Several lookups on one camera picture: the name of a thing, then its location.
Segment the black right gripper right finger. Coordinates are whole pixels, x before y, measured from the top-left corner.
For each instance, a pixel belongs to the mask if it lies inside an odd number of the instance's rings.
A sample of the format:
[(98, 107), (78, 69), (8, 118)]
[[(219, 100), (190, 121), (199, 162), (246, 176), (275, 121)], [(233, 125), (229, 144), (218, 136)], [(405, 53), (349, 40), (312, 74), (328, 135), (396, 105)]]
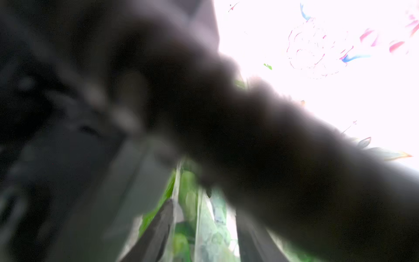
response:
[(236, 212), (236, 228), (242, 262), (288, 262), (267, 230), (240, 211)]

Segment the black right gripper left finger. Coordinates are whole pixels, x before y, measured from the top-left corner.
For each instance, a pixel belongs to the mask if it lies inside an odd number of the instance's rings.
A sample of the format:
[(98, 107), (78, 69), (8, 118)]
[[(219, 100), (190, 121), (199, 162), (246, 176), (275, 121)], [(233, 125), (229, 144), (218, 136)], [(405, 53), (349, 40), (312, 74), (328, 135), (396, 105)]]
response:
[(122, 262), (158, 262), (173, 225), (174, 203), (167, 200), (155, 215), (141, 238), (122, 259)]

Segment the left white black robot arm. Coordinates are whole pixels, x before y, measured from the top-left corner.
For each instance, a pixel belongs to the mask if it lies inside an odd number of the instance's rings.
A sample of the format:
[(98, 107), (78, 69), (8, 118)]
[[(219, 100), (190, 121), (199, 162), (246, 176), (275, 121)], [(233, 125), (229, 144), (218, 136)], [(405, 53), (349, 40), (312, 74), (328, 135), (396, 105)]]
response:
[(1, 261), (115, 261), (183, 155), (319, 258), (418, 261), (418, 172), (239, 89), (202, 37), (172, 1), (1, 2)]

